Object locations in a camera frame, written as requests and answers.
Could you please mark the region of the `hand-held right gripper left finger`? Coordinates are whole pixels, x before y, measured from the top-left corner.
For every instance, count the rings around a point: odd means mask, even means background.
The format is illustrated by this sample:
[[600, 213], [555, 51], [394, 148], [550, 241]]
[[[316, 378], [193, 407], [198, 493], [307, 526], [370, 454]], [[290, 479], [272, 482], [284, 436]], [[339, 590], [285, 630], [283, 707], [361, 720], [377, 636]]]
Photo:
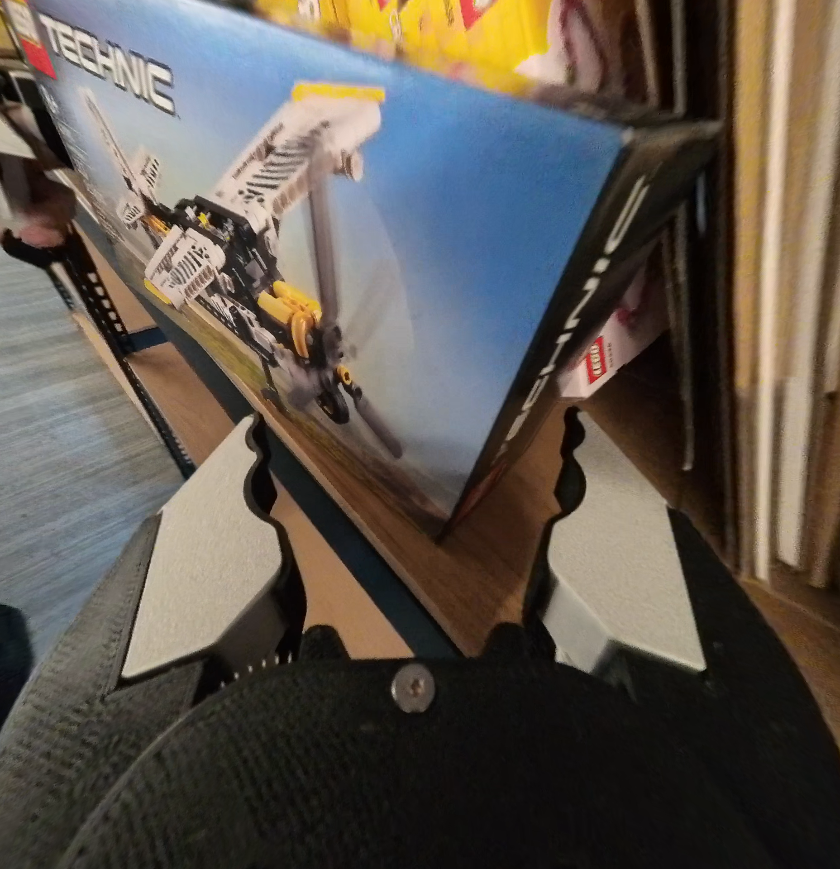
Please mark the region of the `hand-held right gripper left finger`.
[[292, 663], [307, 597], [283, 525], [266, 425], [243, 418], [157, 512], [122, 680], [202, 661], [218, 679]]

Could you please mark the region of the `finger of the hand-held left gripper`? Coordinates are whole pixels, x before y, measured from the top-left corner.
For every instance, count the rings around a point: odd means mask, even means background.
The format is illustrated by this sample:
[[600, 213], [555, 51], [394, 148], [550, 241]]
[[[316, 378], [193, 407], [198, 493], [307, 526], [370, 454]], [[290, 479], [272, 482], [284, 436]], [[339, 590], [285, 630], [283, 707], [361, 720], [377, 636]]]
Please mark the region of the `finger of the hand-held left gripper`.
[[41, 144], [30, 109], [19, 102], [0, 103], [0, 156], [37, 160]]

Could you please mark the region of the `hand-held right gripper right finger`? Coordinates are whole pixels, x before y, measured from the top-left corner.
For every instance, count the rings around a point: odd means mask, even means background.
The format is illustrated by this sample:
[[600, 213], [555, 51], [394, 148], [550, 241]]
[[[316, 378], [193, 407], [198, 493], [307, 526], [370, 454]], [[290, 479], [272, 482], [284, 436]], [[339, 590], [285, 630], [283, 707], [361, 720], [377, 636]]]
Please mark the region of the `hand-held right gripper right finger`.
[[591, 418], [564, 413], [560, 512], [544, 531], [536, 617], [558, 664], [601, 673], [621, 653], [687, 673], [706, 658], [670, 511], [656, 487]]

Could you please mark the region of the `blue plane lego box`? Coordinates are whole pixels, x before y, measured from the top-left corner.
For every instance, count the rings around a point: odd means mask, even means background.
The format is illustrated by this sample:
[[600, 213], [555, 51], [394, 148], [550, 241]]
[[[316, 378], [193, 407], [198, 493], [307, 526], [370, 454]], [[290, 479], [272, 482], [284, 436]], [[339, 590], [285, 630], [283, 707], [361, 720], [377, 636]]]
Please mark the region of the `blue plane lego box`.
[[531, 440], [718, 139], [277, 2], [0, 10], [122, 282], [434, 540]]

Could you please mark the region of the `white lego box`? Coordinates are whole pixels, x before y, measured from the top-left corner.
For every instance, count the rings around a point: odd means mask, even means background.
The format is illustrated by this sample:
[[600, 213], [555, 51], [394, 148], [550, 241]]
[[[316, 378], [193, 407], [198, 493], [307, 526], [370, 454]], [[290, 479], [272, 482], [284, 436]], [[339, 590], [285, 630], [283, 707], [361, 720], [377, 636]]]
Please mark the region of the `white lego box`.
[[559, 375], [560, 396], [570, 401], [593, 396], [667, 329], [663, 260], [654, 252], [583, 357]]

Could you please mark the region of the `large yellow lego box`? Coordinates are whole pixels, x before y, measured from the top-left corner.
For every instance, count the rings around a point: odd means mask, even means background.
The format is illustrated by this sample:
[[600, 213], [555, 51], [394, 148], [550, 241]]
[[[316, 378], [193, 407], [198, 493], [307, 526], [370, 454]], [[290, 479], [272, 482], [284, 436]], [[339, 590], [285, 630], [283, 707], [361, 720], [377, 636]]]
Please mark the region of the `large yellow lego box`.
[[549, 49], [550, 1], [252, 1], [274, 24], [487, 91], [526, 96]]

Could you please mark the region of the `person's left hand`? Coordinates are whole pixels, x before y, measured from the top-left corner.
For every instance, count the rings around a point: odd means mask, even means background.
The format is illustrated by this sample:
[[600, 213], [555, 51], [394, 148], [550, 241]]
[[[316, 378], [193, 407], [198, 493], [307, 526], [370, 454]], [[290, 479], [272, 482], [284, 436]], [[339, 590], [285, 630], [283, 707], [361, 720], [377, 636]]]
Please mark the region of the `person's left hand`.
[[35, 172], [28, 177], [29, 200], [14, 234], [34, 248], [62, 246], [76, 214], [75, 194], [64, 184]]

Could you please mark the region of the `person's black jacket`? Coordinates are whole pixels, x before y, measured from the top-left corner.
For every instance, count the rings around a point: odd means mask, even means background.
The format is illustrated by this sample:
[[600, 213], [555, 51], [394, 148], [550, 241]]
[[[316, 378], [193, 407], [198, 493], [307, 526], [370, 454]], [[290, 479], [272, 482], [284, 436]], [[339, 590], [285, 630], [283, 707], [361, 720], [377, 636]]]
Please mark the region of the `person's black jacket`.
[[24, 615], [0, 603], [0, 731], [33, 670], [33, 648]]

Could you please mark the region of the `stack of cardboard sheets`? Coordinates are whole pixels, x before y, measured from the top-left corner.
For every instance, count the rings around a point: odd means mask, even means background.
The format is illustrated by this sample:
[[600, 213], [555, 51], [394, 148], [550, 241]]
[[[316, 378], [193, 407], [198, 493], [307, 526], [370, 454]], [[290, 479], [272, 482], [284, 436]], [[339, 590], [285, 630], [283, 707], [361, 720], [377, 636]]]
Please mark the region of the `stack of cardboard sheets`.
[[840, 2], [639, 2], [643, 90], [722, 122], [663, 236], [671, 331], [641, 357], [662, 468], [721, 550], [840, 593]]

